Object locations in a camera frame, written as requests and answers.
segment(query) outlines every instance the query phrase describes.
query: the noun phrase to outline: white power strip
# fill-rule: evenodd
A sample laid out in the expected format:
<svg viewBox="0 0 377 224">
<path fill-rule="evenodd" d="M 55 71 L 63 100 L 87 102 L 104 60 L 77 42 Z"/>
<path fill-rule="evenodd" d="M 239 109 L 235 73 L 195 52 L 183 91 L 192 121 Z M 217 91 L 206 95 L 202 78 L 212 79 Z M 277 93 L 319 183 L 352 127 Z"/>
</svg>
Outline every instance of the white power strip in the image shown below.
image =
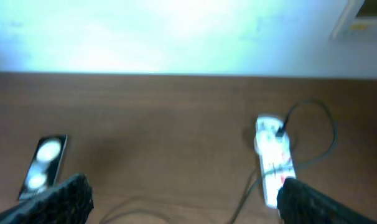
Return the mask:
<svg viewBox="0 0 377 224">
<path fill-rule="evenodd" d="M 254 145 L 261 161 L 262 175 L 280 167 L 293 166 L 287 133 L 276 138 L 282 125 L 283 122 L 273 116 L 259 116 L 256 121 Z M 263 179 L 264 201 L 268 207 L 277 208 L 277 194 L 287 177 L 296 178 L 294 168 L 274 171 Z"/>
</svg>

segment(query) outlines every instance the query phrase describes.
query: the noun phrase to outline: white wall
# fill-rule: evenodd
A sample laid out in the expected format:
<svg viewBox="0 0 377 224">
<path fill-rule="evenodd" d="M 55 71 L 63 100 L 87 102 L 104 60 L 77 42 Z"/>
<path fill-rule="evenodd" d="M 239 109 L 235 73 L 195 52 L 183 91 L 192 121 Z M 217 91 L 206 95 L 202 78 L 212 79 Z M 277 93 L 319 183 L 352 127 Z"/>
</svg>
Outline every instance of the white wall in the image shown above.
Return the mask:
<svg viewBox="0 0 377 224">
<path fill-rule="evenodd" d="M 347 0 L 0 0 L 0 71 L 377 78 Z"/>
</svg>

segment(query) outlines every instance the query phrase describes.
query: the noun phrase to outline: brown wooden surface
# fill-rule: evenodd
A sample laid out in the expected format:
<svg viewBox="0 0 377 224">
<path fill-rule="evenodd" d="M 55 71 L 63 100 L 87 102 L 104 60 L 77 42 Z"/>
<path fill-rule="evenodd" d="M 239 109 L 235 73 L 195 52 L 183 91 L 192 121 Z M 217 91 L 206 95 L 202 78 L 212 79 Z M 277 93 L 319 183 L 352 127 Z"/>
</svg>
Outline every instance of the brown wooden surface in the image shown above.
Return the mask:
<svg viewBox="0 0 377 224">
<path fill-rule="evenodd" d="M 335 152 L 298 179 L 377 220 L 377 81 L 283 78 L 0 74 L 0 211 L 16 204 L 40 137 L 70 135 L 60 181 L 82 172 L 94 188 L 88 223 L 149 210 L 171 223 L 226 223 L 258 173 L 254 120 L 316 97 L 338 124 Z M 323 113 L 295 112 L 296 162 L 325 150 Z M 110 223 L 165 223 L 128 215 Z M 279 223 L 254 191 L 238 223 Z"/>
</svg>

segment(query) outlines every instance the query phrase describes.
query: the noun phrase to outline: power cord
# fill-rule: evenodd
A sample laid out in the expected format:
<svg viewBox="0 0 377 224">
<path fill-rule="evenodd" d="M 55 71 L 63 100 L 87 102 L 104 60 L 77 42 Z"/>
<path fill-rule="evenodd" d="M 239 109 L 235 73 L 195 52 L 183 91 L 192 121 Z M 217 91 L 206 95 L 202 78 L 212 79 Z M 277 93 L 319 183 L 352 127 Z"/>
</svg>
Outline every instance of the power cord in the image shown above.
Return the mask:
<svg viewBox="0 0 377 224">
<path fill-rule="evenodd" d="M 269 175 L 269 174 L 273 174 L 275 172 L 281 172 L 281 171 L 284 171 L 284 170 L 289 170 L 289 169 L 292 169 L 294 168 L 295 170 L 298 170 L 298 169 L 302 169 L 302 168 L 305 168 L 309 165 L 312 165 L 324 158 L 326 158 L 328 155 L 331 154 L 331 152 L 333 151 L 333 147 L 335 145 L 335 142 L 337 140 L 337 126 L 335 124 L 335 121 L 334 121 L 334 118 L 330 112 L 330 110 L 328 109 L 327 105 L 325 105 L 322 101 L 320 100 L 316 100 L 316 99 L 308 99 L 308 100 L 304 100 L 304 101 L 300 101 L 298 103 L 296 103 L 294 106 L 292 106 L 287 115 L 286 115 L 286 118 L 284 120 L 284 124 L 282 125 L 282 127 L 280 127 L 278 130 L 277 130 L 277 133 L 276 133 L 276 137 L 277 138 L 280 138 L 284 135 L 284 133 L 286 132 L 286 128 L 287 128 L 287 124 L 288 124 L 288 121 L 289 121 L 289 118 L 292 114 L 292 112 L 299 106 L 304 106 L 304 105 L 309 105 L 309 104 L 316 104 L 318 106 L 320 106 L 323 111 L 325 112 L 325 114 L 327 115 L 330 123 L 331 123 L 331 126 L 332 126 L 332 134 L 333 134 L 333 138 L 332 138 L 332 142 L 330 144 L 330 146 L 328 147 L 328 149 L 321 153 L 319 156 L 307 161 L 307 162 L 302 162 L 296 166 L 288 166 L 288 167 L 280 167 L 278 169 L 274 169 L 274 170 L 270 170 L 268 172 L 265 172 L 260 178 L 258 178 L 254 183 L 253 185 L 249 188 L 249 190 L 247 191 L 246 194 L 243 195 L 243 197 L 241 198 L 233 216 L 231 217 L 230 221 L 228 222 L 229 224 L 234 224 L 238 215 L 240 214 L 242 208 L 244 207 L 245 205 L 245 202 L 247 201 L 248 197 L 251 195 L 252 191 L 262 182 L 262 180 L 265 178 L 265 176 Z"/>
</svg>

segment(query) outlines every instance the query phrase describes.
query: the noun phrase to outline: black device with white circles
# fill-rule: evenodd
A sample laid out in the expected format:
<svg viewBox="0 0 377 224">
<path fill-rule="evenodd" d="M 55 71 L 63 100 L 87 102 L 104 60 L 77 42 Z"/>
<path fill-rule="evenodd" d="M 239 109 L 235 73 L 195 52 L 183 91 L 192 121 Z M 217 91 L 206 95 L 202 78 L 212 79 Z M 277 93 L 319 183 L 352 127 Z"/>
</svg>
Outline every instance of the black device with white circles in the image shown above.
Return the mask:
<svg viewBox="0 0 377 224">
<path fill-rule="evenodd" d="M 20 201 L 28 200 L 55 184 L 66 143 L 66 134 L 39 139 L 20 190 Z"/>
</svg>

